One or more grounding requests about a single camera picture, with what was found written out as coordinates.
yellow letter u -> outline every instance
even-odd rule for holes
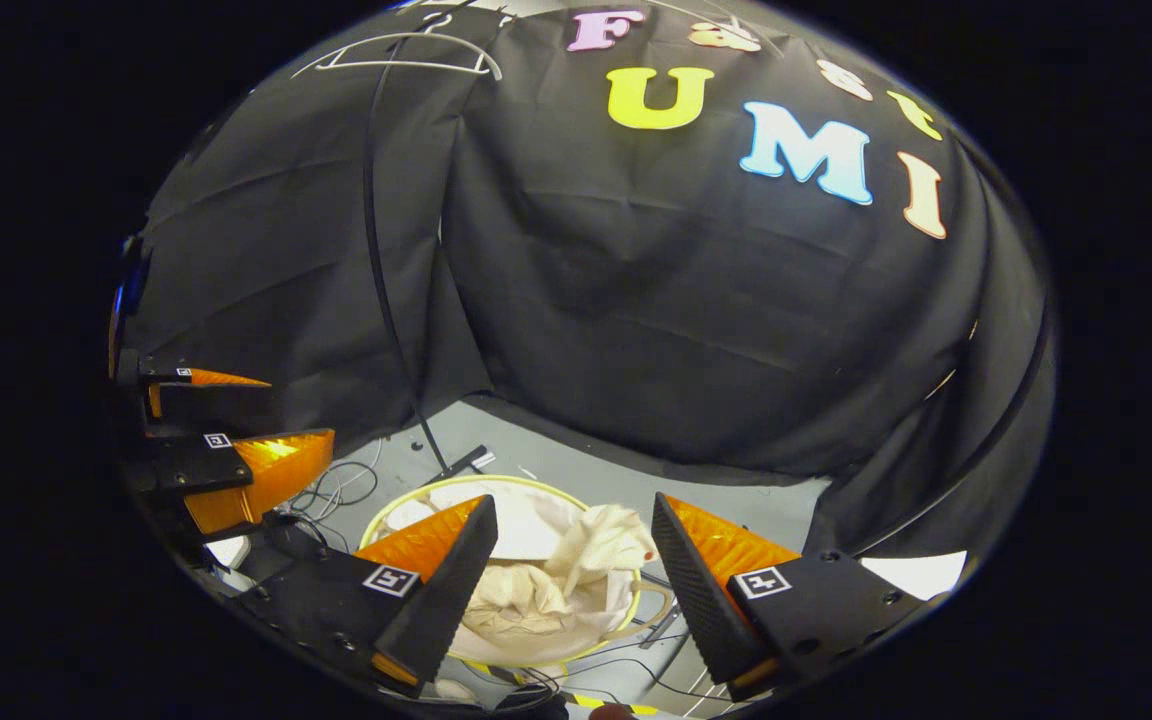
[[[621,68],[607,73],[612,92],[607,96],[607,114],[613,120],[635,129],[681,128],[700,115],[705,101],[705,81],[714,73],[704,68],[673,68],[669,77],[679,82],[679,97],[673,108],[651,109],[644,105],[649,79],[655,76],[652,68]]]

white wire hanger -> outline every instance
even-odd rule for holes
[[[420,60],[358,60],[358,61],[353,61],[351,63],[340,63],[339,61],[340,56],[346,54],[347,51],[353,50],[353,47],[357,47],[359,45],[366,45],[370,41],[396,40],[397,38],[401,37],[429,37],[429,38],[439,38],[439,40],[454,41],[454,44],[463,45],[469,50],[473,50],[475,53],[479,54],[479,63],[477,63],[472,68],[465,68],[462,67],[462,65],[423,63]],[[328,58],[332,60],[329,60],[329,62],[326,65],[321,65],[323,61]],[[483,60],[486,60],[486,63],[488,63],[488,69],[479,69],[483,65]],[[492,77],[494,77],[497,81],[501,79],[505,76],[505,74],[500,71],[500,65],[497,63],[497,61],[492,58],[492,55],[488,55],[488,52],[486,50],[482,50],[482,47],[473,45],[471,41],[461,40],[460,37],[452,37],[450,35],[442,35],[437,32],[393,32],[389,35],[378,35],[377,37],[367,37],[365,38],[365,40],[351,41],[351,44],[346,45],[343,47],[339,47],[339,50],[333,50],[332,53],[328,53],[312,61],[312,63],[310,65],[305,65],[305,67],[296,70],[296,73],[294,73],[291,76],[296,77],[298,76],[298,74],[302,74],[310,68],[314,68],[316,70],[334,70],[338,68],[361,68],[365,67],[365,65],[408,65],[408,67],[417,67],[417,68],[458,70],[458,73],[471,73],[476,74],[476,76],[482,76],[482,74],[492,73]]]

cable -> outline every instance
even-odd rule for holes
[[[554,694],[561,694],[563,691],[563,685],[559,684],[558,683],[558,679],[554,679],[553,675],[550,675],[548,673],[541,673],[540,670],[537,670],[535,667],[524,667],[524,669],[522,669],[522,670],[525,674],[531,675],[532,679],[536,679],[536,675],[543,675],[544,679],[548,680],[550,683],[554,684]],[[589,694],[605,694],[605,696],[612,698],[612,702],[616,703],[616,705],[622,705],[621,702],[616,700],[616,696],[614,696],[614,694],[612,694],[612,691],[598,691],[598,689],[593,689],[593,688],[577,688],[576,685],[567,685],[567,687],[571,688],[574,691],[584,691],[584,692],[589,692]]]
[[[712,694],[714,691],[718,691],[718,695],[717,696],[710,696],[710,694]],[[730,697],[723,697],[723,692],[719,691],[718,685],[710,685],[708,690],[705,691],[705,697],[712,697],[712,698],[714,698],[714,700],[730,700],[732,699]],[[690,717],[692,714],[692,712],[695,712],[696,708],[698,708],[700,706],[702,702],[705,702],[705,700],[697,700],[695,703],[695,705],[692,705],[691,707],[687,708],[687,712],[684,712],[684,714],[682,714],[682,717]]]
[[[954,495],[954,492],[958,487],[963,486],[963,482],[968,479],[968,476],[972,473],[972,470],[984,461],[984,457],[990,454],[990,452],[998,446],[1001,441],[1002,435],[1011,427],[1011,422],[1016,419],[1016,415],[1020,414],[1020,407],[1024,406],[1024,401],[1029,397],[1029,388],[1033,386],[1034,379],[1038,376],[1038,369],[1043,364],[1043,355],[1047,351],[1047,334],[1048,334],[1048,320],[1051,312],[1048,311],[1048,302],[1045,300],[1043,302],[1043,318],[1038,321],[1038,340],[1034,342],[1033,355],[1029,356],[1029,364],[1025,366],[1025,373],[1020,378],[1020,386],[1016,386],[1016,391],[1011,393],[1011,400],[1007,402],[1007,407],[1002,411],[1002,415],[998,416],[995,424],[990,429],[990,432],[982,439],[979,445],[975,447],[972,454],[970,454],[963,462],[960,462],[958,467],[947,473],[950,477],[950,483],[948,487],[943,488],[940,495],[933,498],[931,502],[920,507],[916,511],[910,511],[903,518],[897,520],[896,523],[892,523],[884,528],[881,532],[873,533],[865,541],[856,543],[856,546],[847,548],[847,555],[856,558],[858,555],[864,555],[865,552],[870,552],[878,544],[882,544],[890,539],[892,536],[900,533],[901,530],[909,528],[922,518],[923,515],[927,515],[932,511],[934,507],[945,502],[948,497]]]
[[[672,639],[675,639],[675,638],[685,638],[687,635],[690,635],[690,634],[691,634],[691,630],[687,630],[687,632],[679,632],[677,635],[665,635],[662,638],[657,638],[657,639],[654,639],[652,642],[658,643],[658,642],[672,641]],[[600,650],[598,652],[591,652],[591,653],[589,653],[589,655],[581,655],[579,659],[577,659],[577,660],[585,660],[586,657],[602,655],[604,652],[616,652],[617,650],[626,650],[627,647],[639,646],[639,644],[643,644],[643,643],[632,642],[632,643],[626,643],[626,644],[617,644],[617,646],[615,646],[615,647],[606,647],[605,650]]]
[[[310,526],[311,530],[314,530],[314,536],[317,538],[319,538],[319,543],[323,543],[323,547],[328,547],[328,548],[332,547],[328,544],[328,538],[323,537],[321,530],[319,530],[319,528],[317,528],[317,525],[314,523],[306,523],[306,524],[308,524],[308,526]]]
[[[541,680],[541,683],[539,685],[514,685],[514,684],[506,683],[502,680],[494,679],[494,676],[484,675],[483,670],[476,670],[477,679],[483,680],[483,682],[490,683],[490,684],[493,684],[493,685],[500,685],[500,687],[503,687],[503,688],[514,688],[514,687],[517,687],[518,689],[515,692],[525,692],[530,688],[545,689],[545,691],[547,691],[547,694],[545,694],[544,698],[541,698],[538,702],[531,703],[531,705],[517,706],[517,707],[506,707],[506,708],[499,710],[498,712],[513,712],[515,710],[526,710],[526,708],[531,708],[531,707],[535,707],[535,706],[538,706],[538,705],[544,705],[544,703],[553,700],[554,697],[558,697],[558,695],[561,694],[563,691],[563,689],[573,689],[574,691],[582,691],[582,692],[586,692],[586,694],[605,694],[605,696],[611,697],[612,702],[616,703],[616,705],[623,705],[622,702],[616,700],[616,696],[614,696],[614,694],[612,694],[611,691],[600,691],[600,689],[579,688],[579,687],[576,687],[576,685],[566,685],[564,687],[564,685],[560,685],[558,683],[558,680],[553,679],[552,675],[548,675],[548,674],[545,674],[545,673],[540,673],[539,670],[535,670],[533,672],[533,670],[530,669],[530,667],[520,667],[520,669],[523,670],[526,674],[532,675],[532,679],[535,679],[535,673],[539,673],[540,675],[544,675],[546,679],[548,679],[550,682],[554,683],[554,687],[550,688],[548,684],[544,683],[544,680]]]
[[[329,471],[333,471],[333,470],[339,469],[339,468],[344,468],[347,465],[356,465],[356,467],[362,468],[365,471],[367,471],[367,473],[371,473],[371,477],[372,477],[372,486],[371,486],[371,488],[366,493],[364,493],[364,495],[356,497],[353,500],[348,500],[348,501],[340,500],[340,495],[339,495],[340,490],[343,486],[347,486],[347,484],[353,483],[353,480],[359,478],[362,476],[362,473],[358,473],[358,475],[355,475],[355,477],[353,477],[351,479],[349,479],[347,483],[339,484],[338,492],[333,493],[333,495],[324,495],[324,493],[319,491],[319,487],[323,486],[323,480],[324,480],[324,478],[326,478],[326,475],[328,475]],[[329,467],[328,469],[326,469],[324,471],[324,473],[319,475],[319,479],[316,480],[314,485],[311,488],[303,488],[303,491],[301,491],[300,493],[297,493],[297,495],[291,499],[291,501],[288,502],[288,507],[291,507],[291,509],[294,511],[304,511],[305,514],[308,514],[308,510],[310,510],[310,507],[314,506],[314,500],[326,501],[326,503],[328,503],[328,507],[325,507],[323,514],[319,515],[319,516],[317,516],[317,518],[314,518],[314,520],[325,520],[326,516],[331,515],[333,511],[335,511],[336,509],[339,509],[339,507],[348,507],[348,506],[351,506],[351,505],[358,505],[359,502],[362,502],[364,500],[367,500],[367,498],[371,497],[371,493],[374,493],[376,488],[378,488],[379,486],[380,486],[380,475],[376,473],[376,470],[371,465],[367,465],[366,462],[359,462],[357,460],[347,460],[347,461],[343,461],[343,462],[338,462],[338,464],[335,464],[335,465]],[[300,502],[301,498],[303,498],[303,497],[310,498],[310,502],[308,502],[308,505],[297,505],[297,502]]]
[[[343,465],[344,464],[340,464],[340,465],[338,465],[338,468],[342,468]],[[371,465],[364,465],[364,464],[362,464],[362,462],[358,462],[358,465],[362,465],[362,468],[364,468],[364,470],[367,471],[367,473],[371,473],[371,478],[372,478],[371,488],[366,492],[366,494],[364,497],[357,498],[357,500],[349,501],[348,505],[357,505],[357,503],[359,503],[359,502],[362,502],[364,500],[367,500],[367,498],[371,497],[371,493],[374,493],[376,488],[378,488],[380,486],[380,475],[376,473],[376,470],[372,470]],[[328,498],[328,502],[326,503],[326,507],[324,507],[323,511],[319,511],[319,515],[317,515],[317,518],[314,518],[314,520],[325,520],[326,516],[333,514],[333,511],[339,510],[340,507],[346,506],[346,503],[340,502],[340,493],[342,493],[342,491],[344,491],[344,488],[348,487],[349,484],[354,483],[355,480],[357,480],[361,477],[362,477],[362,473],[357,473],[357,475],[355,475],[355,477],[349,478],[348,480],[346,480],[343,483],[339,482],[338,483],[338,488],[335,488],[335,492],[332,493],[332,497]]]
[[[589,670],[596,669],[596,667],[604,667],[605,665],[613,665],[613,662],[635,662],[635,664],[637,664],[637,666],[643,667],[644,670],[647,670],[649,675],[652,675],[652,680],[655,681],[655,684],[660,685],[664,689],[667,689],[667,691],[672,691],[672,692],[676,692],[676,694],[685,694],[685,696],[691,696],[691,697],[702,697],[702,698],[705,698],[705,700],[727,700],[727,698],[725,698],[725,697],[704,696],[704,694],[689,694],[687,691],[680,691],[680,689],[677,689],[677,688],[669,687],[669,685],[665,684],[657,676],[657,674],[654,674],[652,672],[652,669],[650,669],[650,667],[647,667],[646,665],[644,665],[641,660],[634,659],[634,657],[617,657],[616,660],[608,660],[607,662],[599,662],[598,665],[591,665],[589,667],[584,667],[584,669],[574,670],[573,673],[567,673],[563,676],[564,676],[564,679],[569,679],[571,675],[579,675],[581,673],[588,673]]]
[[[467,5],[473,3],[473,1],[462,0],[461,3],[453,6],[453,8],[433,15],[433,17],[420,23],[420,26],[416,28],[416,32],[431,26],[437,20],[449,17],[454,12],[465,8]],[[393,50],[389,51],[389,61],[393,61],[397,56],[397,52],[402,50],[403,45],[407,45],[407,40],[408,38],[406,37],[399,38]],[[389,334],[389,346],[394,351],[394,357],[397,359],[399,367],[402,370],[407,388],[410,391],[412,411],[416,414],[416,419],[420,420],[420,429],[424,430],[425,439],[429,440],[429,448],[434,452],[438,465],[445,472],[447,471],[447,461],[444,460],[444,453],[438,448],[434,433],[430,432],[429,420],[425,419],[425,414],[420,410],[420,388],[417,387],[411,370],[407,367],[403,347],[397,340],[394,313],[389,308],[389,293],[385,290],[385,274],[380,268],[380,240],[378,232],[376,232],[376,134],[371,131],[372,126],[376,123],[376,108],[380,105],[380,96],[385,89],[385,82],[389,78],[389,69],[393,69],[393,65],[386,65],[380,70],[380,78],[376,82],[376,91],[371,94],[371,108],[367,109],[367,130],[362,142],[362,192],[364,194],[364,199],[362,199],[362,219],[364,219],[364,227],[367,233],[367,258],[371,263],[371,278],[376,282],[376,301],[380,304],[380,316],[385,323],[385,332]]]
[[[349,552],[349,541],[348,541],[348,538],[343,537],[343,535],[341,535],[340,532],[338,532],[335,529],[329,528],[328,525],[324,525],[324,524],[317,523],[316,520],[311,520],[311,518],[303,518],[303,520],[305,520],[305,522],[311,528],[324,529],[324,530],[326,530],[326,532],[333,533],[335,537],[340,538],[340,547],[344,548],[343,552]]]

white cable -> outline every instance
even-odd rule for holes
[[[376,439],[376,456],[371,458],[371,462],[367,462],[367,469],[371,471],[371,473],[376,473],[376,462],[378,462],[380,460],[380,450],[384,450],[384,447],[385,447],[384,446],[384,439],[377,438]],[[340,498],[342,498],[342,495],[340,495],[340,491],[343,491],[343,488],[346,488],[349,483],[353,483],[353,482],[357,480],[358,478],[362,477],[363,473],[365,473],[369,470],[364,470],[364,471],[362,471],[362,473],[357,473],[357,475],[355,475],[355,477],[349,478],[348,480],[346,480],[343,483],[338,480],[338,488],[335,488],[335,492],[332,493],[332,497],[328,498],[328,502],[324,507],[323,511],[320,511],[319,516],[317,516],[317,518],[314,518],[314,520],[324,520],[324,518],[326,518],[326,516],[333,514],[333,511],[339,510],[340,509]],[[376,473],[376,482],[380,482],[380,475],[379,473]]]
[[[688,692],[695,692],[696,691],[696,685],[698,685],[700,683],[700,680],[705,679],[705,673],[708,673],[708,670],[700,670],[700,675],[696,676],[696,682],[691,683],[690,688],[687,688]]]
[[[439,38],[439,40],[454,41],[454,44],[465,46],[469,50],[473,50],[475,53],[479,54],[480,58],[483,58],[486,61],[488,61],[490,70],[482,70],[480,71],[480,70],[475,70],[475,69],[471,69],[471,68],[462,68],[462,67],[460,67],[460,65],[420,63],[420,61],[415,61],[415,60],[362,60],[362,61],[353,61],[353,63],[340,63],[340,61],[338,61],[338,60],[340,60],[340,58],[342,58],[343,54],[347,53],[347,51],[353,50],[353,47],[357,47],[359,45],[365,45],[365,44],[367,44],[367,41],[393,40],[393,38],[399,38],[399,37],[403,37],[403,38],[429,37],[429,38]],[[327,63],[327,65],[319,65],[323,60],[326,60],[328,58],[332,58],[332,61],[329,61],[329,63]],[[298,74],[302,74],[306,69],[310,69],[310,68],[314,68],[316,70],[329,70],[329,69],[334,69],[334,68],[358,68],[358,67],[365,67],[365,65],[410,65],[411,67],[438,68],[438,69],[445,69],[445,70],[460,70],[461,73],[471,73],[471,74],[492,73],[492,77],[494,77],[497,81],[499,81],[500,78],[502,78],[505,76],[500,71],[500,65],[497,63],[497,61],[492,58],[492,55],[488,55],[488,53],[486,53],[486,50],[482,50],[482,47],[479,47],[477,45],[473,45],[471,41],[461,40],[460,37],[454,37],[454,36],[450,36],[450,35],[440,35],[440,33],[437,33],[437,32],[431,32],[431,33],[424,33],[424,32],[392,32],[392,33],[388,33],[388,35],[378,35],[377,37],[367,37],[367,38],[364,38],[364,40],[359,40],[359,41],[351,41],[351,44],[346,45],[343,47],[340,47],[340,50],[333,50],[332,53],[328,53],[328,54],[326,54],[326,55],[324,55],[324,56],[321,56],[321,58],[312,61],[312,63],[310,63],[310,65],[305,65],[305,67],[296,70],[296,73],[294,73],[291,76],[296,77],[296,76],[298,76]]]
[[[703,697],[703,698],[700,698],[699,700],[697,700],[697,702],[696,702],[696,705],[692,705],[692,706],[691,706],[691,710],[688,710],[687,712],[684,712],[684,714],[682,714],[682,717],[691,717],[692,712],[695,712],[695,711],[696,711],[696,708],[698,708],[698,707],[700,706],[700,703],[702,703],[702,702],[705,702],[705,698],[708,698],[708,694],[712,694],[712,692],[717,691],[717,689],[718,689],[718,685],[714,685],[714,684],[710,684],[710,685],[708,685],[708,690],[707,690],[707,691],[705,691],[705,697]],[[722,698],[719,698],[719,697],[715,697],[715,698],[714,698],[714,700],[721,700],[721,699],[722,699]]]

white cloth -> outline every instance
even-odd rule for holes
[[[636,510],[620,505],[597,505],[585,510],[563,536],[545,571],[566,578],[563,597],[577,584],[607,577],[612,570],[637,570],[654,560],[655,543]]]
[[[602,642],[626,621],[634,570],[657,558],[635,510],[604,505],[582,511],[524,483],[476,480],[400,505],[380,532],[425,515],[408,505],[438,511],[485,493],[495,500],[497,544],[457,626],[454,655],[511,667],[554,664]]]

